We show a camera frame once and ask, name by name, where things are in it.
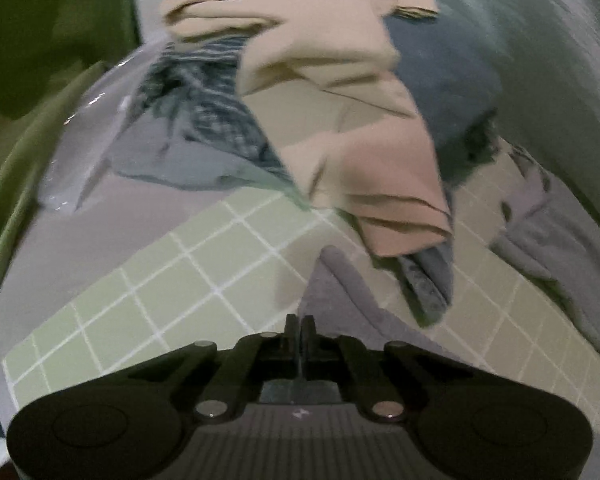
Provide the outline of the grey cloth garment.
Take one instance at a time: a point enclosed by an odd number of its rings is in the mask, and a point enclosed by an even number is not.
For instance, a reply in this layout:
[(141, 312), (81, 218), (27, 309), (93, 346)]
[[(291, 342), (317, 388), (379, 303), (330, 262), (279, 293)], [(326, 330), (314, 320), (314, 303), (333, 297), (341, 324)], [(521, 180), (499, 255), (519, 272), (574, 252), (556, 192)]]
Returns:
[(377, 300), (335, 247), (316, 260), (300, 313), (327, 336), (397, 339), (518, 379), (600, 425), (600, 228), (562, 180), (513, 148), (468, 186), (457, 228), (460, 296), (430, 333)]

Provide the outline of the green grid cutting mat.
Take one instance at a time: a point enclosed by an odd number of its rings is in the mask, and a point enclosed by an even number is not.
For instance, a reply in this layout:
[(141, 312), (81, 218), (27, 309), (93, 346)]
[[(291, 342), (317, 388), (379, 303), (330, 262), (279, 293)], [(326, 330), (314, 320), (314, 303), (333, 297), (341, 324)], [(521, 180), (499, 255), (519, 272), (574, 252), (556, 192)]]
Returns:
[[(600, 356), (489, 248), (503, 223), (498, 205), (520, 180), (501, 154), (458, 190), (453, 303), (424, 336), (472, 365), (562, 396), (600, 432)], [(9, 411), (197, 339), (228, 348), (279, 330), (327, 245), (346, 254), (382, 308), (414, 323), (414, 301), (346, 220), (303, 211), (275, 192), (241, 190), (27, 328), (1, 362)]]

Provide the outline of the blue plaid garment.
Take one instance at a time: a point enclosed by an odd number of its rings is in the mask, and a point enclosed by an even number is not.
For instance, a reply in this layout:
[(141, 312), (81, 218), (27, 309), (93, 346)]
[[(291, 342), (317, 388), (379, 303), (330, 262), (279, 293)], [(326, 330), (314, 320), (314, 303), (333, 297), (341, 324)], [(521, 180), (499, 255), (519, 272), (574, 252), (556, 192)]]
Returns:
[(182, 190), (269, 188), (306, 207), (236, 92), (248, 40), (234, 34), (193, 47), (167, 44), (132, 93), (108, 152), (111, 170)]

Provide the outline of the clear plastic bag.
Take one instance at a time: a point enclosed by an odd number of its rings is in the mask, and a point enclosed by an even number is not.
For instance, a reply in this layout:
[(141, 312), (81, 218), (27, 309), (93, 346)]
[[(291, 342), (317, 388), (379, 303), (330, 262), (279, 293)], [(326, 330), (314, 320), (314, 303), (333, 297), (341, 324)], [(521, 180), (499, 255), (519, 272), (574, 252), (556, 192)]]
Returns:
[(54, 154), (38, 186), (38, 204), (73, 214), (106, 170), (110, 144), (120, 132), (132, 94), (169, 41), (156, 32), (112, 66), (81, 96), (62, 125)]

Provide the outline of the dark blue garment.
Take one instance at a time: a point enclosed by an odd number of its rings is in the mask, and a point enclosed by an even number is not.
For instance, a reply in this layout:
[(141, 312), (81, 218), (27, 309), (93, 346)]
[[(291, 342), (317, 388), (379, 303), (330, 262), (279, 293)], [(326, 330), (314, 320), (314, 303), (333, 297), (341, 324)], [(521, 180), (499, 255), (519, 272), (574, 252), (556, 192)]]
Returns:
[[(404, 83), (434, 140), (444, 197), (498, 152), (493, 131), (500, 77), (471, 30), (448, 16), (385, 18), (401, 58), (394, 73)], [(396, 259), (404, 289), (415, 298), (418, 324), (440, 322), (454, 294), (453, 241)]]

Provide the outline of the beige garment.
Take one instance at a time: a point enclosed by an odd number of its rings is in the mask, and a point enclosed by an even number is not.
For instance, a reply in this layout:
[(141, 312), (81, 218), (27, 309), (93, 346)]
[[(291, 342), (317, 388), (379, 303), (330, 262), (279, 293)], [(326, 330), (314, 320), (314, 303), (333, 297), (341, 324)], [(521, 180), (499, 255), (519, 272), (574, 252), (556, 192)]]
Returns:
[(298, 191), (355, 218), (379, 257), (452, 233), (434, 141), (398, 79), (384, 19), (432, 18), (436, 0), (163, 0), (171, 35), (246, 32), (236, 91)]

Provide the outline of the light blue fabric storage bag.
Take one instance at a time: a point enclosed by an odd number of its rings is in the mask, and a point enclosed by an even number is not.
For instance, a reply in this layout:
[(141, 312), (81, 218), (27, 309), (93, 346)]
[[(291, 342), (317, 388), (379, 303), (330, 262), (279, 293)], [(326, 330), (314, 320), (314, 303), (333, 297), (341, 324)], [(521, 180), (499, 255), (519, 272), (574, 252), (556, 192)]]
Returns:
[(600, 218), (600, 0), (438, 0), (486, 40), (506, 138), (572, 184)]

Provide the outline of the green curtain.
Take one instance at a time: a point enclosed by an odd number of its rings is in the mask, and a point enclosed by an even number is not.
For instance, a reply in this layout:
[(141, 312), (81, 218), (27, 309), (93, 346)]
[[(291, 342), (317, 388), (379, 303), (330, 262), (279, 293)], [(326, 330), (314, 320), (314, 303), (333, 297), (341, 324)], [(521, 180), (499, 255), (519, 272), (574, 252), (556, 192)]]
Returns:
[(62, 124), (137, 44), (134, 0), (0, 0), (0, 288)]

